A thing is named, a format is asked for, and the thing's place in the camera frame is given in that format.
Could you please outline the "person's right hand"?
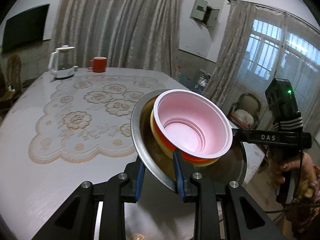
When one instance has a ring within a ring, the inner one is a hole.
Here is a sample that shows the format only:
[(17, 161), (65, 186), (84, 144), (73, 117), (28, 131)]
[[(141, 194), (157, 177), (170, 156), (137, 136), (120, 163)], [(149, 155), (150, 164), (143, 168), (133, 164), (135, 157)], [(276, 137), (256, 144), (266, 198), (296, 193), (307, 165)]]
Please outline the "person's right hand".
[(313, 161), (308, 153), (303, 153), (302, 160), (300, 157), (287, 162), (278, 163), (275, 161), (274, 154), (267, 151), (268, 167), (270, 178), (275, 187), (279, 187), (285, 182), (284, 173), (298, 169), (300, 171), (299, 189), (308, 187), (316, 181), (316, 172), (313, 169)]

